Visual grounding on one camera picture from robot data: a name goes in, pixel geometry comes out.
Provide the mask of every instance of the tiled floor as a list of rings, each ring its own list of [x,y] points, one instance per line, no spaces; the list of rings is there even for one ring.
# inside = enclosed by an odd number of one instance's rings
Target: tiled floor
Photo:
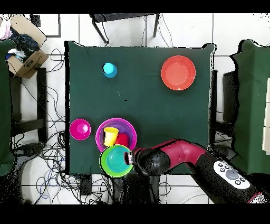
[[[63,59],[64,41],[76,41],[85,46],[104,46],[103,41],[94,29],[91,19],[88,14],[61,14],[61,37],[47,38],[41,49],[48,54],[48,59],[43,67],[51,70],[55,65],[61,62],[61,55]],[[59,35],[59,27],[57,21],[57,14],[46,15],[41,14],[40,29],[46,35]],[[238,44],[242,39],[253,39],[261,45],[270,43],[270,19],[267,14],[164,14],[166,25],[170,30],[172,36],[172,44],[170,43],[169,34],[166,30],[163,19],[160,19],[161,33],[168,43],[172,46],[199,48],[206,43],[215,43],[217,50],[215,52],[215,69],[218,70],[218,90],[217,90],[217,119],[222,120],[223,112],[223,89],[222,77],[223,74],[235,69],[233,61],[229,55],[236,53]],[[167,47],[164,40],[158,31],[156,38],[152,37],[153,26],[155,23],[155,16],[147,17],[147,46]],[[102,26],[99,23],[98,27],[103,32]],[[131,18],[126,20],[111,21],[104,23],[107,36],[110,40],[109,46],[141,46],[142,34],[145,28],[145,23],[142,17]],[[143,38],[143,45],[145,45],[145,35]],[[47,85],[55,89],[58,93],[59,100],[57,103],[57,110],[59,114],[65,115],[64,96],[65,96],[65,70],[64,66],[58,70],[47,74]],[[36,96],[36,79],[35,76],[30,80],[23,80],[25,86],[33,96]],[[48,89],[48,92],[56,99],[56,93]],[[36,102],[22,86],[22,115],[23,119],[36,118]],[[50,127],[58,117],[53,109],[54,102],[50,95],[48,95],[48,111],[51,117],[48,117]],[[64,130],[65,124],[57,122],[58,130]],[[55,127],[49,128],[49,135],[55,132]],[[50,144],[57,141],[54,137],[50,140]],[[37,142],[37,132],[28,132],[25,138],[21,140],[22,144],[29,142]],[[36,181],[41,176],[48,174],[48,166],[41,158],[35,158],[27,163],[22,178],[23,196],[30,198],[32,201],[40,196],[37,191],[43,191],[43,186],[36,187]],[[98,180],[99,175],[93,176],[93,181]],[[165,176],[161,177],[160,182],[165,181]],[[189,175],[169,175],[168,183],[171,185],[171,191],[166,196],[161,196],[162,203],[212,203],[202,189],[194,182]],[[94,184],[93,190],[100,190],[98,181]],[[64,189],[59,191],[59,186],[53,186],[55,183],[50,183],[44,194],[49,195],[41,198],[39,204],[51,204],[52,198],[58,193],[58,199],[55,198],[53,204],[77,204],[79,203],[72,192]],[[163,195],[166,191],[164,184],[160,187],[160,194]],[[106,201],[108,194],[103,194],[102,199]]]

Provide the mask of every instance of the purple bowl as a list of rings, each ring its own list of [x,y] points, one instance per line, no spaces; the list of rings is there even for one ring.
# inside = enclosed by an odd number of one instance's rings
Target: purple bowl
[[[127,120],[122,118],[111,118],[104,121],[98,128],[95,134],[95,142],[100,150],[103,152],[107,147],[104,145],[103,132],[106,127],[115,127],[119,130],[119,134],[125,134],[128,137],[128,148],[134,149],[137,142],[137,134],[134,127]]]

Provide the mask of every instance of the dark green tablecloth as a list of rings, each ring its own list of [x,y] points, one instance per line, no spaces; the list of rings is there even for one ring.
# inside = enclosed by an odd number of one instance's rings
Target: dark green tablecloth
[[[0,176],[6,175],[13,163],[10,152],[11,139],[11,89],[6,62],[7,52],[16,47],[12,40],[0,40]]]
[[[70,173],[99,174],[100,151],[95,132],[109,118],[128,120],[137,131],[137,146],[155,146],[172,138],[208,144],[210,54],[187,48],[99,48],[69,42],[70,122],[86,119],[91,135],[84,141],[70,137]],[[195,65],[196,78],[186,90],[173,91],[161,79],[161,68],[171,56],[183,55]],[[115,78],[106,78],[102,65],[115,64]],[[190,173],[186,165],[172,173]]]
[[[239,110],[235,122],[235,150],[239,156],[232,163],[248,174],[270,174],[270,155],[262,150],[270,47],[245,40],[233,58],[239,79]]]

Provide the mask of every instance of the cardboard box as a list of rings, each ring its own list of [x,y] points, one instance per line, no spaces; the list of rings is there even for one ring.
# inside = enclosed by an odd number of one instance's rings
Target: cardboard box
[[[41,47],[46,41],[46,36],[33,23],[31,23],[24,15],[13,15],[11,18],[11,27],[19,34],[27,34]],[[48,56],[42,51],[35,51],[24,63],[17,58],[11,56],[9,62],[9,70],[16,76],[29,79],[36,70],[48,59]]]

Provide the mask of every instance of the green bowl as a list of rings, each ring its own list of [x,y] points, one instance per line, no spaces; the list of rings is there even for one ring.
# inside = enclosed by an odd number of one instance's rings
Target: green bowl
[[[100,155],[100,168],[113,178],[120,178],[127,175],[133,165],[126,165],[124,162],[124,153],[130,153],[130,150],[123,145],[113,145],[106,148]]]

